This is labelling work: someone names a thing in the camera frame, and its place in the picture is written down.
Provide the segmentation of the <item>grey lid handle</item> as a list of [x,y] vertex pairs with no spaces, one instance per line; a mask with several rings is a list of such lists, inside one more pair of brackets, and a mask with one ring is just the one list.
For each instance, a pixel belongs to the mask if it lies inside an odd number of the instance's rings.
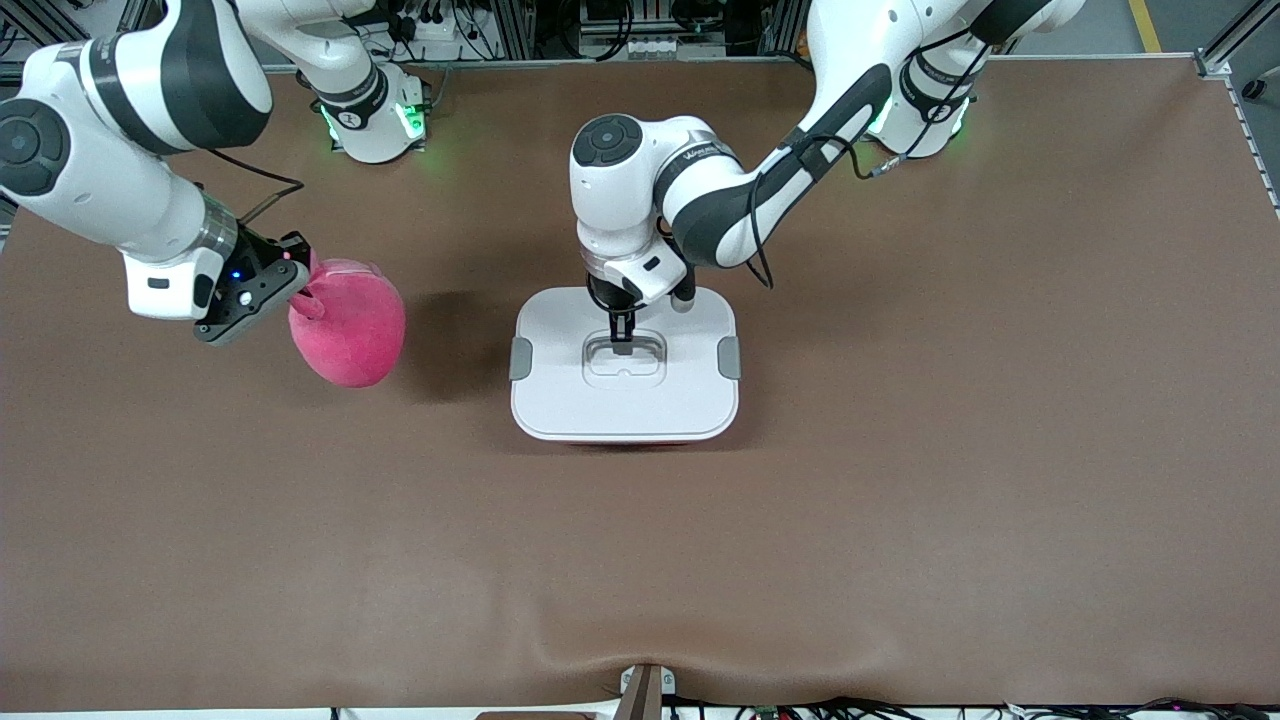
[[620,375],[623,372],[631,375],[658,373],[666,363],[666,342],[655,334],[636,333],[634,337],[634,352],[623,356],[613,352],[607,333],[590,336],[582,347],[585,370],[594,375]]

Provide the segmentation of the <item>pink plush toy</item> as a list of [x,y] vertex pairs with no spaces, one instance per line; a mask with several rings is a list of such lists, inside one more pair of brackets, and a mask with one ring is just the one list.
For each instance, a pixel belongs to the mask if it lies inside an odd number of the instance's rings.
[[324,302],[326,316],[306,322],[298,316],[298,295],[289,299],[294,346],[307,365],[334,386],[376,386],[392,373],[404,346],[404,300],[370,263],[314,259],[311,268],[306,288]]

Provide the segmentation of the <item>white power strip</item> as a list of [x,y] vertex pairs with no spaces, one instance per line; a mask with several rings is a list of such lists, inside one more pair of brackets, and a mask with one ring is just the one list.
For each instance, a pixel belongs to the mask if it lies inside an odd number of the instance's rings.
[[402,14],[390,22],[389,33],[393,40],[406,44],[463,44],[465,33],[456,20],[442,15],[442,20],[435,22],[434,18],[431,12],[424,19]]

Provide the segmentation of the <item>brown table mat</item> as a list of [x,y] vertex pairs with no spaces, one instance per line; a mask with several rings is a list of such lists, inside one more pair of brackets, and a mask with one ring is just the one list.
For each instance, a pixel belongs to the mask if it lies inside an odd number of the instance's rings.
[[609,111],[755,163],[791,63],[457,72],[431,142],[329,152],[305,91],[256,222],[380,266],[394,374],[132,315],[37,217],[0,252],[0,711],[566,705],[632,664],[712,702],[1280,705],[1280,217],[1181,58],[997,59],[945,152],[841,163],[733,306],[740,413],[584,448],[509,415],[518,307],[581,283],[568,155]]

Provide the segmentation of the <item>aluminium table edge rail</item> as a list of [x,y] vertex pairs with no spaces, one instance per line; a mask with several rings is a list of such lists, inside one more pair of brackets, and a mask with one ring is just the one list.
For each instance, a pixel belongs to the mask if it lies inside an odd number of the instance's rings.
[[[1135,63],[1148,63],[1151,65],[1156,63],[1169,64],[1171,67],[1188,68],[1193,76],[1202,77],[1199,60],[1193,53],[1147,53],[1147,54],[1096,54],[1096,55],[998,55],[991,54],[986,59],[986,68],[995,69],[996,67],[1005,64],[1011,65],[1014,63],[1032,63],[1032,61],[1056,61],[1056,63],[1093,63],[1097,67],[1103,63],[1110,64],[1129,64]],[[525,61],[509,61],[509,60],[447,60],[447,61],[402,61],[399,65],[406,69],[412,70],[444,70],[444,69],[458,69],[458,70],[540,70],[559,67],[662,67],[662,65],[691,65],[691,67],[750,67],[750,65],[764,65],[764,64],[781,64],[782,67],[800,67],[805,65],[796,61],[788,56],[727,56],[727,58],[689,58],[689,59],[676,59],[676,60],[609,60],[609,61],[594,61],[590,59],[543,59],[543,60],[525,60]]]

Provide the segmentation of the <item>aluminium frame strut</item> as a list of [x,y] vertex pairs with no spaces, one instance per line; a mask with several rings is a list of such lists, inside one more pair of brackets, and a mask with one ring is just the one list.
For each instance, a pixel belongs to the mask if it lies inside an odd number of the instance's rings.
[[1233,56],[1275,17],[1280,17],[1280,0],[1248,0],[1206,47],[1196,50],[1199,74],[1229,76]]

